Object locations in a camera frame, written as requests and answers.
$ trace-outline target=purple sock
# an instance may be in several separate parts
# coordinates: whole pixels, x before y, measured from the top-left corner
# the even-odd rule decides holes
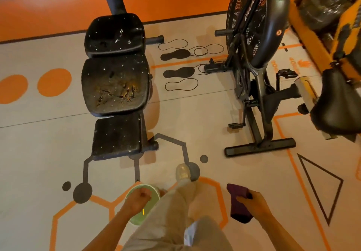
[[[240,185],[227,184],[227,190],[231,194],[231,218],[246,224],[253,218],[243,203],[236,200],[237,196],[251,199],[252,194],[248,191],[248,188]]]

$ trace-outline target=hand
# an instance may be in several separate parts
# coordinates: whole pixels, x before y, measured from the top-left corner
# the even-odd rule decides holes
[[[136,188],[125,200],[122,209],[131,218],[142,211],[145,205],[151,200],[151,195],[152,192],[150,189],[144,187]]]
[[[246,199],[243,197],[236,197],[237,201],[243,203],[248,211],[256,218],[257,221],[261,222],[273,217],[266,200],[261,193],[249,190],[252,194],[252,199]]]

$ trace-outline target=orange hexagon outline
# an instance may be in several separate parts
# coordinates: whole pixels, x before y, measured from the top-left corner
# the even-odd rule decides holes
[[[219,203],[219,208],[221,211],[221,215],[222,215],[222,221],[219,223],[219,227],[221,229],[223,229],[223,227],[226,226],[226,224],[228,223],[228,216],[227,216],[227,211],[226,211],[226,206],[224,204],[224,199],[223,199],[223,194],[222,194],[222,189],[221,189],[221,185],[219,182],[216,182],[215,180],[212,180],[210,178],[206,178],[206,177],[199,177],[198,179],[199,182],[211,185],[213,187],[215,187],[216,193],[217,193],[217,199],[218,199],[218,203]],[[99,204],[105,208],[107,208],[109,210],[109,221],[112,220],[112,218],[114,218],[115,216],[115,207],[120,204],[126,197],[126,195],[128,194],[128,192],[136,185],[141,184],[141,182],[136,182],[135,184],[133,184],[131,187],[129,187],[122,195],[120,195],[118,198],[116,198],[113,202],[108,202],[107,200],[104,200],[103,198],[100,198],[98,196],[92,195],[90,197],[90,201],[96,204]],[[177,183],[175,183],[174,185],[172,185],[169,190],[172,190],[175,186],[177,185]],[[49,246],[49,251],[55,251],[55,247],[56,247],[56,236],[57,236],[57,230],[58,230],[58,221],[59,219],[65,215],[66,212],[68,212],[70,209],[72,209],[77,203],[75,201],[71,201],[70,203],[68,203],[64,208],[62,208],[59,212],[57,212],[54,216],[53,216],[53,220],[52,220],[52,226],[51,226],[51,233],[50,233],[50,246]],[[115,251],[120,251],[123,247],[121,245],[117,245]]]

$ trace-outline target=bike seat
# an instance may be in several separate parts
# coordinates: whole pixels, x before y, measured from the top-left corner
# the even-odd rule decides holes
[[[318,130],[328,134],[361,133],[361,97],[337,69],[322,73],[322,91],[310,112]]]

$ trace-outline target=white shoe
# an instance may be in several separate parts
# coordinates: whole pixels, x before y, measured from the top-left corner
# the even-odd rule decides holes
[[[182,179],[190,179],[191,171],[186,164],[180,164],[175,169],[175,179],[179,182]]]

